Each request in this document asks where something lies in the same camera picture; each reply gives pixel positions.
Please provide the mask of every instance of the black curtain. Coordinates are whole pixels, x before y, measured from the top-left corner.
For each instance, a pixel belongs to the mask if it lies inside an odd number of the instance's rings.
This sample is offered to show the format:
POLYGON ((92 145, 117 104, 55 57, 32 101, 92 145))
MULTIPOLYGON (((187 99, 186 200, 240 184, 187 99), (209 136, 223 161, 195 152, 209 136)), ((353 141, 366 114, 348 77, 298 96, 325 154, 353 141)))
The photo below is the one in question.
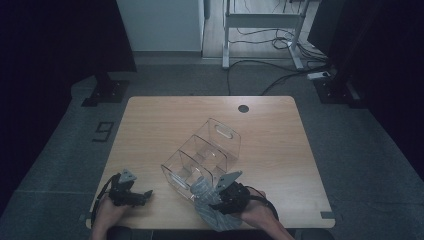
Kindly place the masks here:
POLYGON ((136 68, 115 0, 2 1, 0 29, 2 212, 66 112, 71 86, 136 68))

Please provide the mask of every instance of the clear plastic container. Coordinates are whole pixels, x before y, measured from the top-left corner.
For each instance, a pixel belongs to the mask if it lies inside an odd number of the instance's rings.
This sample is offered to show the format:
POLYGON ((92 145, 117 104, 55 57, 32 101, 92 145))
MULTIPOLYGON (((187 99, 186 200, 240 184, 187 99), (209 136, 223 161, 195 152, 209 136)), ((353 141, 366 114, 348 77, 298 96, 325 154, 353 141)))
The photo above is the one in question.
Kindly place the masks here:
POLYGON ((179 193, 194 200, 190 187, 200 176, 216 186, 238 160, 241 138, 231 128, 208 121, 161 165, 168 182, 179 193))

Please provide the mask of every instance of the gray carpet floor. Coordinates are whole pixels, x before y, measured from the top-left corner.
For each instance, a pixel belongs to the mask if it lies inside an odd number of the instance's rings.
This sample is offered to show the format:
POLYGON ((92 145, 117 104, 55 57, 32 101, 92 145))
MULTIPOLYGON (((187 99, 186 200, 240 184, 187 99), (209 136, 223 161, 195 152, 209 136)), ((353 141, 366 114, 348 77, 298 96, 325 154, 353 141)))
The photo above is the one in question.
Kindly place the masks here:
MULTIPOLYGON (((81 107, 95 87, 90 77, 72 88, 73 100, 50 141, 13 194, 0 220, 0 239, 87 239, 85 219, 131 96, 227 95, 227 72, 217 60, 137 58, 122 103, 81 107), (114 122, 107 142, 96 133, 114 122)), ((278 64, 290 66, 291 61, 278 64)), ((230 72, 232 95, 259 95, 287 74, 260 64, 230 72)), ((294 97, 328 199, 336 217, 335 239, 424 239, 424 184, 367 109, 324 105, 306 76, 287 80, 268 95, 294 97)), ((137 232, 151 239, 154 231, 137 232)))

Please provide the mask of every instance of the human hand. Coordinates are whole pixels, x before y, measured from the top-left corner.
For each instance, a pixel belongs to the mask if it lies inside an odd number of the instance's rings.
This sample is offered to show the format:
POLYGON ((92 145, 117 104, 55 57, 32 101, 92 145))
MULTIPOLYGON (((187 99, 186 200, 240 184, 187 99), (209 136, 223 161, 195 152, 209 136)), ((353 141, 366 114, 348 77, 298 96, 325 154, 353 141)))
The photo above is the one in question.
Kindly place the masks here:
MULTIPOLYGON (((250 195, 266 198, 264 191, 248 189, 250 195)), ((254 228, 264 230, 275 240, 293 240, 284 226, 274 217, 272 210, 260 201, 250 200, 243 212, 233 215, 254 228)))
POLYGON ((107 230, 118 223, 129 208, 128 205, 115 206, 109 196, 103 196, 91 229, 90 240, 106 240, 107 230))

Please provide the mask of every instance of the metal rack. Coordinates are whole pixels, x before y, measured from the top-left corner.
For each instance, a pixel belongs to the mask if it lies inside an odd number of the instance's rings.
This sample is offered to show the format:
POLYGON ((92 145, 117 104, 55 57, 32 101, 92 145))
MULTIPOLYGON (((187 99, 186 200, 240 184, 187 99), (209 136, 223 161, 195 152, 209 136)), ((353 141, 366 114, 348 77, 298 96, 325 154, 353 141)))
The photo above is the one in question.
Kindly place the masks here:
POLYGON ((300 13, 281 13, 281 14, 256 14, 256 13, 231 13, 231 0, 226 0, 225 12, 225 36, 222 49, 222 67, 228 69, 230 66, 230 46, 229 32, 230 28, 293 28, 295 34, 292 41, 288 42, 288 49, 296 69, 303 69, 303 64, 296 52, 296 45, 302 30, 303 22, 306 18, 309 0, 305 0, 305 4, 300 13))

